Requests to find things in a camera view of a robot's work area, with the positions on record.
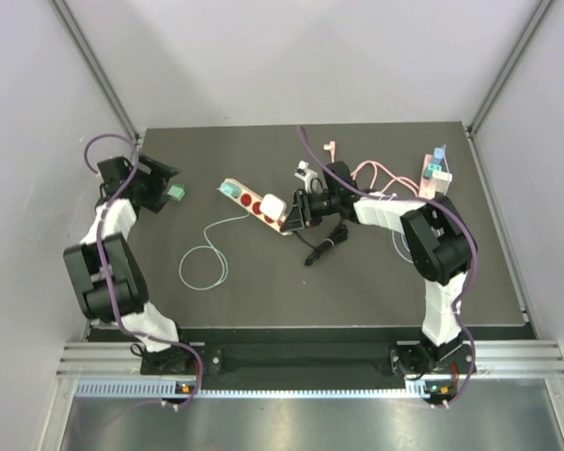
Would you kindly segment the pink power strip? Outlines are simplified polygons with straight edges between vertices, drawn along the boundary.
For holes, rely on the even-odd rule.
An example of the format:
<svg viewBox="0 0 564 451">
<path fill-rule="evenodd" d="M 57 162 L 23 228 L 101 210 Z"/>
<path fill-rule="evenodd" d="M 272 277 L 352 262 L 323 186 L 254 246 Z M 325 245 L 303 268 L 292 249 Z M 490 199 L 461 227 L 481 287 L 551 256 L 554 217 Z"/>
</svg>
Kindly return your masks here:
<svg viewBox="0 0 564 451">
<path fill-rule="evenodd" d="M 432 172 L 429 172 L 427 170 L 429 163 L 441 165 L 432 158 L 432 154 L 425 155 L 421 170 L 421 178 L 419 181 L 418 195 L 423 198 L 433 199 L 436 195 L 436 189 L 434 186 L 434 181 L 431 179 Z"/>
</svg>

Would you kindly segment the white square charger plug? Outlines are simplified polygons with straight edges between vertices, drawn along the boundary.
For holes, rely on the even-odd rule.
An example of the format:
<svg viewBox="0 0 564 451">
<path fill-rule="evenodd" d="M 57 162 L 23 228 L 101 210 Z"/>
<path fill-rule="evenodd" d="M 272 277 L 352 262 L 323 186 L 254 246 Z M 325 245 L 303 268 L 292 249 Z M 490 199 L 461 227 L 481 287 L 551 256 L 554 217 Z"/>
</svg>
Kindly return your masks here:
<svg viewBox="0 0 564 451">
<path fill-rule="evenodd" d="M 260 201 L 259 210 L 267 218 L 278 221 L 286 212 L 286 202 L 274 194 L 266 194 Z"/>
</svg>

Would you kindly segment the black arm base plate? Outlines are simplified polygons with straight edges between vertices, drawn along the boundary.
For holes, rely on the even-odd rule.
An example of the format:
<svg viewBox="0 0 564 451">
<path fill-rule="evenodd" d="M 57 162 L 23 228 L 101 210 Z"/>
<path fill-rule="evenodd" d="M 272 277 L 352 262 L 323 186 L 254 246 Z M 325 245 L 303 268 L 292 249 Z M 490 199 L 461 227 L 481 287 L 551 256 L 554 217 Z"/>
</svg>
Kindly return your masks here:
<svg viewBox="0 0 564 451">
<path fill-rule="evenodd" d="M 419 342 L 207 343 L 196 346 L 203 378 L 290 379 L 355 373 L 383 378 L 429 374 L 464 375 L 473 363 L 471 347 L 434 350 Z"/>
</svg>

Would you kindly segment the beige power strip red sockets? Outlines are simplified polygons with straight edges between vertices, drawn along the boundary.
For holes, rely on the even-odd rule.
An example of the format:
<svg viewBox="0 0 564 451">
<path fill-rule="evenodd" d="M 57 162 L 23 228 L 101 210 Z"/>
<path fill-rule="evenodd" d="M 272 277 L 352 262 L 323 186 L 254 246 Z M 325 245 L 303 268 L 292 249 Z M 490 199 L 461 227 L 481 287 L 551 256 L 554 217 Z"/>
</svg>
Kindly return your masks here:
<svg viewBox="0 0 564 451">
<path fill-rule="evenodd" d="M 265 217 L 259 210 L 260 201 L 262 200 L 263 196 L 255 193 L 253 190 L 249 189 L 247 186 L 245 186 L 244 184 L 242 184 L 241 182 L 239 182 L 236 179 L 230 179 L 230 178 L 224 179 L 220 183 L 220 185 L 224 181 L 235 183 L 243 191 L 242 194 L 238 198 L 232 198 L 232 197 L 229 197 L 225 194 L 224 194 L 224 196 L 226 196 L 228 199 L 230 199 L 236 205 L 238 205 L 239 207 L 244 209 L 250 216 L 258 219 L 261 223 L 265 224 L 271 230 L 275 231 L 279 235 L 288 236 L 290 234 L 289 232 L 283 233 L 283 232 L 280 231 L 280 227 L 282 226 L 284 220 L 287 217 L 286 213 L 284 213 L 284 215 L 278 221 L 273 221 L 272 219 Z"/>
</svg>

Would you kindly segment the light blue charger plug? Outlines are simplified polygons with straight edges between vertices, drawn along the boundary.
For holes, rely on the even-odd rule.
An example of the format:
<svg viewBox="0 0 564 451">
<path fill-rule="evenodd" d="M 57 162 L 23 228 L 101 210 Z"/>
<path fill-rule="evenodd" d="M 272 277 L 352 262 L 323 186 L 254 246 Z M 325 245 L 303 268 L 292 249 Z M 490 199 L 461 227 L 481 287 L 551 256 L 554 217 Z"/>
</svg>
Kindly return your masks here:
<svg viewBox="0 0 564 451">
<path fill-rule="evenodd" d="M 444 148 L 435 148 L 432 154 L 432 158 L 437 162 L 440 163 L 445 158 L 445 149 Z"/>
</svg>

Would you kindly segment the teal charger plug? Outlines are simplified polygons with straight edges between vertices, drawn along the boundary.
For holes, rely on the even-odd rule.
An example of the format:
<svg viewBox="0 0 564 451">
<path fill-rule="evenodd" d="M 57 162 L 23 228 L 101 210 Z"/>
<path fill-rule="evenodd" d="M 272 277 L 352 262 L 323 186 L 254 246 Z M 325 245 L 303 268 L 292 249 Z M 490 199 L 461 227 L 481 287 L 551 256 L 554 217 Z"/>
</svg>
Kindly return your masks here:
<svg viewBox="0 0 564 451">
<path fill-rule="evenodd" d="M 238 198 L 241 194 L 242 194 L 242 189 L 236 185 L 235 183 L 232 182 L 228 182 L 228 181 L 224 181 L 220 187 L 219 190 L 221 193 L 232 197 L 232 198 Z"/>
</svg>

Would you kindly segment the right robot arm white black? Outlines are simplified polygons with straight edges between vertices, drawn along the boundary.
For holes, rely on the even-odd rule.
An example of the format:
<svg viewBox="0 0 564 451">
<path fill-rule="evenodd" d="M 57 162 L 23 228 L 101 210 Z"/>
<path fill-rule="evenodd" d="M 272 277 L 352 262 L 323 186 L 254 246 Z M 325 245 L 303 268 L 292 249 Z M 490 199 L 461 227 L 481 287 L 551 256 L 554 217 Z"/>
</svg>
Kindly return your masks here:
<svg viewBox="0 0 564 451">
<path fill-rule="evenodd" d="M 295 176 L 304 187 L 293 193 L 292 208 L 281 230 L 298 233 L 336 214 L 342 223 L 351 221 L 400 233 L 425 282 L 420 361 L 430 371 L 444 370 L 467 335 L 461 320 L 462 298 L 478 267 L 478 249 L 471 232 L 443 194 L 425 199 L 363 192 L 344 162 L 329 163 L 322 172 L 325 182 L 317 191 L 312 188 L 317 174 L 308 163 L 299 162 Z"/>
</svg>

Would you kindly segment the green charger plug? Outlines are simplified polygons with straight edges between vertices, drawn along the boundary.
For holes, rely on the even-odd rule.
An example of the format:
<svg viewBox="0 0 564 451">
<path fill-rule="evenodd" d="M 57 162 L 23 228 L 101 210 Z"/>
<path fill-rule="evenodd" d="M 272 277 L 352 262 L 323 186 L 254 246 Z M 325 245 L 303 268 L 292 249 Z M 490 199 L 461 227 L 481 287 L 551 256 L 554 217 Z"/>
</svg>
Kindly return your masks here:
<svg viewBox="0 0 564 451">
<path fill-rule="evenodd" d="M 180 202 L 186 196 L 186 188 L 183 184 L 179 184 L 179 183 L 172 184 L 168 188 L 167 195 L 171 199 Z"/>
</svg>

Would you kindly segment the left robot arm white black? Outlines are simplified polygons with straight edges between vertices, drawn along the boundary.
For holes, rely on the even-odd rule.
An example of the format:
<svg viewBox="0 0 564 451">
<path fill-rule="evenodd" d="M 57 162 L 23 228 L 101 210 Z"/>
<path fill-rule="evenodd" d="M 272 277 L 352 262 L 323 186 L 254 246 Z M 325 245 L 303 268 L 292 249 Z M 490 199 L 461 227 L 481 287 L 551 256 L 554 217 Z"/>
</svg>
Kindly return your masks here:
<svg viewBox="0 0 564 451">
<path fill-rule="evenodd" d="M 127 243 L 141 210 L 159 212 L 178 169 L 147 156 L 119 156 L 98 163 L 102 177 L 95 220 L 81 241 L 63 253 L 66 269 L 87 319 L 114 323 L 140 342 L 131 351 L 145 374 L 181 374 L 196 361 L 180 341 L 176 322 L 149 300 L 149 288 Z"/>
</svg>

